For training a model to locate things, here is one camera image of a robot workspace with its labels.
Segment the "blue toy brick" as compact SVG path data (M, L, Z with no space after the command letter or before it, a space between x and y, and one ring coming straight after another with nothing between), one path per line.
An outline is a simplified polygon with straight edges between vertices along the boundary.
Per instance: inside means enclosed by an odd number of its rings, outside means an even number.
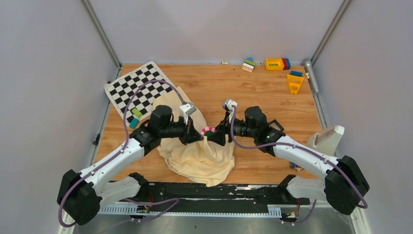
M302 72L298 72L298 71L291 71L290 72L290 75L292 75L292 76L296 76L296 77L302 77L303 76L303 73Z

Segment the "black framed magnifier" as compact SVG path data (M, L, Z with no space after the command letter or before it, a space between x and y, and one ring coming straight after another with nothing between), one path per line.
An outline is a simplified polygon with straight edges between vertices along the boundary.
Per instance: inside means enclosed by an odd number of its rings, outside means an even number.
M270 121L268 123L268 127L272 128L272 129L275 129L276 131L279 131L279 132L284 131L284 128L282 127L282 125L276 119Z

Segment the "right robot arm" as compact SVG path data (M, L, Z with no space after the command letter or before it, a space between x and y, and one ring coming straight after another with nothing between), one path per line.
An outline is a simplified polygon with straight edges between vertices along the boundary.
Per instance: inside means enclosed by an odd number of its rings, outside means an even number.
M254 141L253 149L295 163L316 176L315 179L287 176L286 185L278 190L280 201L288 204L296 198L323 200L344 215L350 215L355 208L368 208L365 195L370 186L352 157L337 158L295 141L276 119L268 121L259 106L247 108L244 119L236 118L235 104L227 105L225 111L224 119L207 137L208 141L221 146L233 142L247 149L237 138L249 137Z

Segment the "white toy brick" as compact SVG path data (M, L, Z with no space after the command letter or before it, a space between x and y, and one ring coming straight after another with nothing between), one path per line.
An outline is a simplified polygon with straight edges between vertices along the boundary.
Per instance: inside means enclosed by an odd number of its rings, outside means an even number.
M243 64L242 64L242 69L243 70L246 70L246 71L248 71L248 72L253 72L253 70L254 70L254 68L255 68L255 66L254 65L251 65L251 64L249 64L249 63L246 63L246 62L244 62Z

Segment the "pink flower brooch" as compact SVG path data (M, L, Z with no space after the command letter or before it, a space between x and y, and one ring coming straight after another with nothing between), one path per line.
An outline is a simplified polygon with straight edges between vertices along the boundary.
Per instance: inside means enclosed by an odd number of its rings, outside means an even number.
M201 131L201 134L203 135L203 136L210 136L210 135L212 135L213 133L215 133L215 128L214 127L211 127L211 126L207 126L207 127L205 127L205 128L203 128L202 129L202 131Z

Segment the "teal block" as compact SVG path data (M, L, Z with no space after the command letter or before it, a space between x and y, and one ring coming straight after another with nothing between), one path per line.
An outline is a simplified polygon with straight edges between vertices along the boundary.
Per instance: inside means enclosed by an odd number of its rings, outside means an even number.
M138 126L139 122L140 122L140 120L139 120L138 118L134 118L134 119L130 122L129 127L130 127L131 129L136 129L136 127Z

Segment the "green blue brick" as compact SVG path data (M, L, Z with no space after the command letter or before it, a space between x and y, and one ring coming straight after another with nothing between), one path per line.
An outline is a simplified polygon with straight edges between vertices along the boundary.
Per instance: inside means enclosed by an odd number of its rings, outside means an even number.
M254 62L252 57L248 57L244 62L251 66L256 66L256 63Z

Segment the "yellow toy bin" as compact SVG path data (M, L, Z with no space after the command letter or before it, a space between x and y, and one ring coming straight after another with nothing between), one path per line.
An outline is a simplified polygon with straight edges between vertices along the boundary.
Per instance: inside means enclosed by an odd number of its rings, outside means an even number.
M265 68L267 71L279 71L283 70L285 67L284 61L282 58L266 58L265 59Z

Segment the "cream yellow garment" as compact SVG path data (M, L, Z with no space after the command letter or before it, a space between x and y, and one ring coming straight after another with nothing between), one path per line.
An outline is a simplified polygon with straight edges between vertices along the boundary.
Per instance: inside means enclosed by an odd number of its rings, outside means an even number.
M157 97L152 105L166 105L172 109L174 121L180 116L181 101L174 91ZM200 110L190 115L195 129L200 133L207 127L207 122ZM226 143L221 146L214 142L197 141L184 145L178 138L164 138L157 148L168 168L193 182L203 183L207 187L216 186L226 180L235 166L235 144Z

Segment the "colourful toy car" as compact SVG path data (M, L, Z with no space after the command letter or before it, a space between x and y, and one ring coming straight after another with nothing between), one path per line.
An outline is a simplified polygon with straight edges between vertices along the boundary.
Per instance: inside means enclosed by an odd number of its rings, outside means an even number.
M296 171L301 171L303 169L301 166L299 166L299 165L297 165L293 162L290 162L289 166L290 166L291 169L294 169Z

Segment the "black white chessboard mat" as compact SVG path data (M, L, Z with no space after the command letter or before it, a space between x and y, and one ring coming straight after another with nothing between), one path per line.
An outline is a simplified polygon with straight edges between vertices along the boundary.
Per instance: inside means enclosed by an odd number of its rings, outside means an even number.
M139 120L143 120L151 114L155 99L173 91L173 87L174 84L161 69L150 61L106 84L104 90L129 127L134 119L131 113L133 108L142 113Z

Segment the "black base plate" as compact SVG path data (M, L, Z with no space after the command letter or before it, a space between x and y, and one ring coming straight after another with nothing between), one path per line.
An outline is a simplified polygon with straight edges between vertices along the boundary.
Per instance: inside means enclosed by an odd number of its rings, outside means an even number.
M171 212L181 213L252 213L268 212L269 205L309 205L307 198L294 198L277 185L220 184L207 187L198 183L155 182L145 185L137 202L154 202L150 211L161 212L172 206Z

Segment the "yellow toy frame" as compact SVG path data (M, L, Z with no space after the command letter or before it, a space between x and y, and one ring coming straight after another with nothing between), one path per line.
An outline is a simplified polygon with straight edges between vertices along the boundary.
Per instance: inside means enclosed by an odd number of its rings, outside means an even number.
M290 94L296 95L301 89L304 82L304 77L298 77L294 75L287 75L287 84Z

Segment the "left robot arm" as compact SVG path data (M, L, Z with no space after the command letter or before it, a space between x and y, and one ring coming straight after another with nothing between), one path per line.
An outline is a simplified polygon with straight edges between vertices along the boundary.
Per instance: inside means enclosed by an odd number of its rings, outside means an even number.
M204 137L194 128L191 114L196 107L188 102L179 107L177 122L172 120L172 109L158 105L150 118L144 121L116 150L88 168L67 171L61 181L57 203L59 222L64 223L62 213L67 213L78 225L87 224L101 208L117 201L134 198L144 201L149 196L149 182L139 173L132 173L123 180L111 179L126 166L140 160L157 148L163 138L178 138L182 144L202 141Z

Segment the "red blue brick stack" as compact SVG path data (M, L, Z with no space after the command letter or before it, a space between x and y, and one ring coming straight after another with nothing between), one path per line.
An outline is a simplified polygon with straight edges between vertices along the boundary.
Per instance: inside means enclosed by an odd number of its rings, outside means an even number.
M291 64L288 58L282 58L283 62L283 70L289 70L291 68Z

